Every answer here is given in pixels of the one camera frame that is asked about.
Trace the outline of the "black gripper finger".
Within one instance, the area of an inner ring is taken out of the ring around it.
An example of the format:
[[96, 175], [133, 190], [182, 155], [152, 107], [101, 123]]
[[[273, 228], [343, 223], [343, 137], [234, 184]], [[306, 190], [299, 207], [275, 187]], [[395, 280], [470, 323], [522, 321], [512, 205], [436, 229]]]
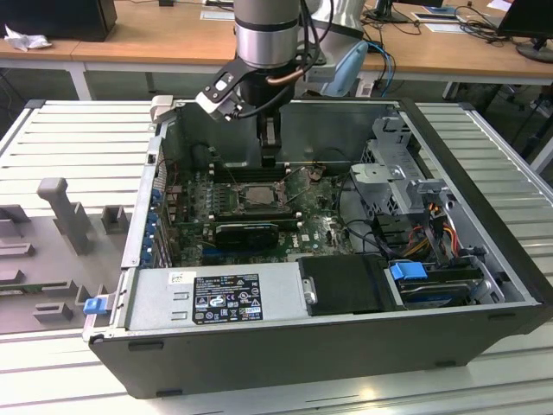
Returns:
[[264, 168], [276, 165], [276, 157], [280, 151], [280, 137], [274, 129], [262, 129], [259, 134], [261, 149], [261, 164]]

